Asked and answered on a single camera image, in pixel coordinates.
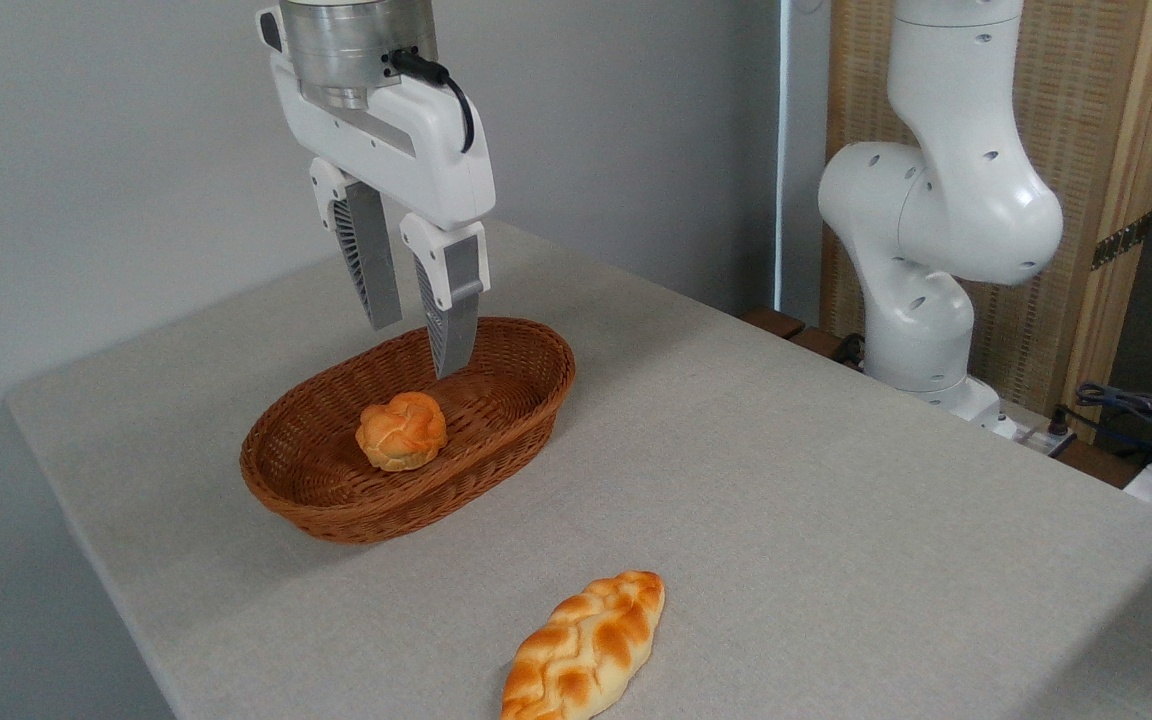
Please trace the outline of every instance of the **gray tablecloth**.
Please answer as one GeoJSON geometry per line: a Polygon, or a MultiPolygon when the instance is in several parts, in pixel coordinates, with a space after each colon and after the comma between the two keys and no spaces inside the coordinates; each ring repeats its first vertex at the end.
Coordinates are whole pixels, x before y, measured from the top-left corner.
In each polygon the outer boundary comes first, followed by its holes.
{"type": "Polygon", "coordinates": [[[607,720],[1152,717],[1152,507],[675,293],[490,223],[485,314],[579,378],[550,446],[371,547],[250,497],[270,402],[365,329],[342,263],[18,388],[10,409],[180,719],[490,719],[518,642],[654,570],[607,720]]]}

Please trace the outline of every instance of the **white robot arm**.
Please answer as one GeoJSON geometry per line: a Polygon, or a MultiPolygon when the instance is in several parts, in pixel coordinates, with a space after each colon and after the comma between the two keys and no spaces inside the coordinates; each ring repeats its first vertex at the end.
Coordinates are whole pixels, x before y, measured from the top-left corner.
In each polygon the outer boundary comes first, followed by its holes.
{"type": "Polygon", "coordinates": [[[279,101],[310,167],[372,327],[396,323],[380,196],[416,259],[435,372],[470,359],[477,297],[492,286],[483,223],[495,205],[477,108],[435,63],[430,0],[282,0],[256,15],[279,101]]]}
{"type": "Polygon", "coordinates": [[[972,301],[952,275],[1018,285],[1060,243],[1011,111],[1022,5],[896,0],[887,91],[920,149],[847,146],[819,191],[861,275],[865,373],[1002,434],[996,393],[968,377],[972,301]]]}

